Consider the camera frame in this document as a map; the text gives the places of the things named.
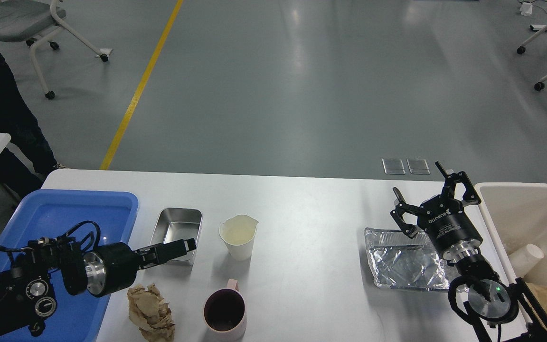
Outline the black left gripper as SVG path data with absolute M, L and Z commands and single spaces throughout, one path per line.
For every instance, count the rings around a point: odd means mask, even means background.
M 125 243 L 111 243 L 85 253 L 87 290 L 95 297 L 103 297 L 128 288 L 135 281 L 138 270 L 155 266 L 191 266 L 194 238 L 141 247 L 132 251 Z

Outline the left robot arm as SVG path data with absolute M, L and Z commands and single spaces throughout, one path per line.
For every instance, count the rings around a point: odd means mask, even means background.
M 0 272 L 0 336 L 27 327 L 39 336 L 45 321 L 57 310 L 51 273 L 60 271 L 68 294 L 88 291 L 103 297 L 128 288 L 138 270 L 165 264 L 196 249 L 193 238 L 132 250 L 123 242 L 100 245 L 97 223 L 82 240 L 73 236 L 82 221 L 64 234 L 31 240 L 24 247 L 0 246 L 10 261 L 9 270 Z

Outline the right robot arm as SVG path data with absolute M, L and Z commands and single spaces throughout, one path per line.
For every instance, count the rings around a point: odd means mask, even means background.
M 526 332 L 514 341 L 547 342 L 547 313 L 526 282 L 518 277 L 512 284 L 503 284 L 480 251 L 483 238 L 465 208 L 480 204 L 481 198 L 468 175 L 464 171 L 447 171 L 440 162 L 435 165 L 444 179 L 442 191 L 415 206 L 406 202 L 398 188 L 393 188 L 393 220 L 408 238 L 425 232 L 438 256 L 458 271 L 458 277 L 449 285 L 449 305 L 473 327 L 480 342 L 491 340 L 487 325 L 501 331 L 503 324 L 517 318 L 519 309 L 526 311 L 530 322 Z

